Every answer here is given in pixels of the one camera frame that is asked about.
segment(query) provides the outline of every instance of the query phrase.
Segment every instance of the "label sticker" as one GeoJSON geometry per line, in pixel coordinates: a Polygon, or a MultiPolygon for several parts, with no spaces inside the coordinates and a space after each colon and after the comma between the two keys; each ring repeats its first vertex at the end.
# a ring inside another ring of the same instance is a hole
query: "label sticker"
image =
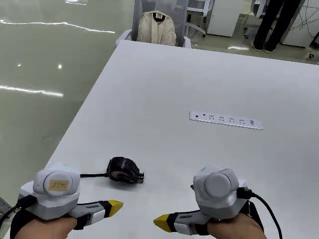
{"type": "Polygon", "coordinates": [[[66,192],[68,186],[69,181],[67,180],[50,180],[49,191],[66,192]]]}

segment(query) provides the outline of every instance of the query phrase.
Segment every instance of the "person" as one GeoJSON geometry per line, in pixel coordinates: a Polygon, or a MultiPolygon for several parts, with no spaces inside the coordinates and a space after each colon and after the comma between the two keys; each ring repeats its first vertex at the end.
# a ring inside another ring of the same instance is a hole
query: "person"
{"type": "Polygon", "coordinates": [[[291,19],[295,15],[300,2],[301,0],[270,0],[269,5],[267,6],[266,14],[258,28],[255,40],[252,41],[251,46],[256,51],[261,51],[263,49],[268,32],[277,14],[279,13],[279,10],[281,9],[275,29],[265,46],[266,53],[271,53],[273,50],[275,50],[277,44],[287,30],[291,19]]]}
{"type": "MultiPolygon", "coordinates": [[[[75,228],[75,218],[59,218],[48,222],[32,220],[15,236],[15,239],[65,239],[75,228]]],[[[217,239],[265,239],[265,235],[249,216],[239,213],[235,218],[222,222],[209,222],[207,231],[217,239]]]]}

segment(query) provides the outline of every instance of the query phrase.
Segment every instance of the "beige jacket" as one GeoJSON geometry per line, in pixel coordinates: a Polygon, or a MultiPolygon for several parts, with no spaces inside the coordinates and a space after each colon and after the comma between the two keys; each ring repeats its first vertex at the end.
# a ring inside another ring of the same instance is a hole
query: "beige jacket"
{"type": "Polygon", "coordinates": [[[144,12],[139,23],[138,41],[175,46],[172,18],[160,11],[144,12]]]}

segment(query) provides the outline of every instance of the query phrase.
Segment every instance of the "black wrist strap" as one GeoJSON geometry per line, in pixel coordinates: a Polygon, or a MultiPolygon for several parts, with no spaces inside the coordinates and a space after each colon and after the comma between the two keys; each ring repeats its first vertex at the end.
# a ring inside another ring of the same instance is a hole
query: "black wrist strap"
{"type": "MultiPolygon", "coordinates": [[[[253,220],[255,220],[255,222],[258,223],[260,228],[264,231],[264,226],[260,220],[260,217],[258,215],[255,204],[253,204],[252,202],[247,200],[247,202],[242,207],[242,209],[239,211],[239,213],[242,213],[242,214],[245,214],[245,215],[251,217],[253,220]]],[[[195,224],[195,229],[196,229],[197,234],[199,234],[200,236],[209,235],[209,233],[207,231],[207,223],[204,225],[195,224]]]]}

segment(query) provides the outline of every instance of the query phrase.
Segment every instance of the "glossy floor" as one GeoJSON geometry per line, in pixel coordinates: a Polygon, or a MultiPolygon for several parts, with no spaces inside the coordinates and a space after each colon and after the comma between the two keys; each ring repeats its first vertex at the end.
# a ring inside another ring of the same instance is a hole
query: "glossy floor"
{"type": "MultiPolygon", "coordinates": [[[[131,28],[133,5],[133,0],[0,1],[0,196],[11,204],[20,186],[47,163],[115,40],[131,28]]],[[[240,17],[232,38],[191,32],[193,47],[315,63],[302,48],[255,52],[243,38],[246,20],[240,17]]]]}

